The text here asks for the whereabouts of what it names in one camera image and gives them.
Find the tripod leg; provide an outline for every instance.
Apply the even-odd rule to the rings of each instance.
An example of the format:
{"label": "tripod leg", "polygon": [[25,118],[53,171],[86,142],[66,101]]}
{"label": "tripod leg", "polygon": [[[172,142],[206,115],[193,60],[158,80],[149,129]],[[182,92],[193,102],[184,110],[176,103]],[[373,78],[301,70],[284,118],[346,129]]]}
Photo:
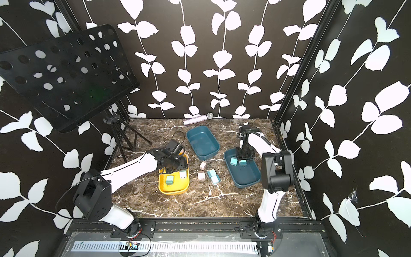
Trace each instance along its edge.
{"label": "tripod leg", "polygon": [[141,137],[142,139],[144,139],[148,144],[152,145],[152,141],[148,140],[147,138],[145,138],[142,134],[140,134],[137,130],[135,130],[134,128],[132,128],[130,125],[128,125],[127,123],[125,123],[122,120],[119,120],[121,123],[123,123],[127,128],[131,129],[134,133],[136,133],[139,137]]}

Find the dark blue plastic bin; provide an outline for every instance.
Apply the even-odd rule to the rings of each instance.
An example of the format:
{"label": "dark blue plastic bin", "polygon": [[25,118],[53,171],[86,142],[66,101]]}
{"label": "dark blue plastic bin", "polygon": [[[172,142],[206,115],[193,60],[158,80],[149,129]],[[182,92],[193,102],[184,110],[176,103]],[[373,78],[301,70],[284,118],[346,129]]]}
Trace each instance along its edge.
{"label": "dark blue plastic bin", "polygon": [[244,167],[240,166],[240,164],[234,166],[230,164],[231,157],[236,157],[235,148],[224,153],[224,160],[236,187],[246,188],[260,182],[261,173],[254,160],[247,160],[247,165]]}
{"label": "dark blue plastic bin", "polygon": [[206,126],[198,126],[187,131],[187,139],[202,161],[210,159],[220,150],[220,144]]}

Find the wall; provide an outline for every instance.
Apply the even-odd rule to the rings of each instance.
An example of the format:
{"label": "wall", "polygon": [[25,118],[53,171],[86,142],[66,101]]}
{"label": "wall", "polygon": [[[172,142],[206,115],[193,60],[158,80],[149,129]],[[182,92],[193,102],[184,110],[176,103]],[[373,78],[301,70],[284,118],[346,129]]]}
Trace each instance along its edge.
{"label": "wall", "polygon": [[280,121],[339,256],[410,251],[410,11],[342,1]]}
{"label": "wall", "polygon": [[274,117],[326,0],[68,0],[83,29],[111,24],[141,90],[132,117]]}
{"label": "wall", "polygon": [[[0,1],[1,52],[68,32],[53,2]],[[53,255],[71,223],[56,216],[54,206],[79,181],[82,171],[104,167],[112,148],[110,135],[102,137],[102,133],[109,130],[97,116],[79,129],[60,134],[0,80],[0,256]],[[70,197],[61,202],[58,212],[81,216]]]}

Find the black wallpaper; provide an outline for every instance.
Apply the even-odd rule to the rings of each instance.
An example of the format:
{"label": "black wallpaper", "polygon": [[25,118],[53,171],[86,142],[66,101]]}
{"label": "black wallpaper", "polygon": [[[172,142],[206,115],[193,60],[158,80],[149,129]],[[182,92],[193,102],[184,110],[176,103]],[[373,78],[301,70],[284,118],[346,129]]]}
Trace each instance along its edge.
{"label": "black wallpaper", "polygon": [[[312,215],[324,220],[339,256],[408,256],[411,3],[361,1],[350,13],[351,2],[332,18],[281,131]],[[300,100],[304,110],[295,107]]]}

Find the wire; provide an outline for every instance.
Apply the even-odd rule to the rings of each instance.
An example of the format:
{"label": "wire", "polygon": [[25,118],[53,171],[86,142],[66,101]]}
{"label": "wire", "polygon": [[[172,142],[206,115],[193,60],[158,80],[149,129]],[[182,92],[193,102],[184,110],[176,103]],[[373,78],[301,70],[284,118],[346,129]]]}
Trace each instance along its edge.
{"label": "wire", "polygon": [[56,213],[57,215],[63,217],[63,218],[66,218],[66,219],[73,219],[73,220],[74,220],[74,219],[81,219],[81,218],[72,218],[72,217],[66,217],[66,216],[61,215],[61,214],[58,213],[58,211],[57,211],[57,209],[58,209],[58,204],[60,203],[61,199],[63,199],[63,197],[64,197],[73,187],[75,187],[76,185],[78,185],[78,184],[80,184],[81,182],[86,181],[86,180],[96,180],[96,179],[98,179],[98,178],[97,178],[97,177],[86,178],[86,179],[83,179],[83,180],[77,182],[74,186],[70,187],[66,192],[64,192],[64,194],[60,197],[60,199],[59,199],[59,200],[57,201],[57,203],[55,204],[55,207],[54,207],[55,213]]}

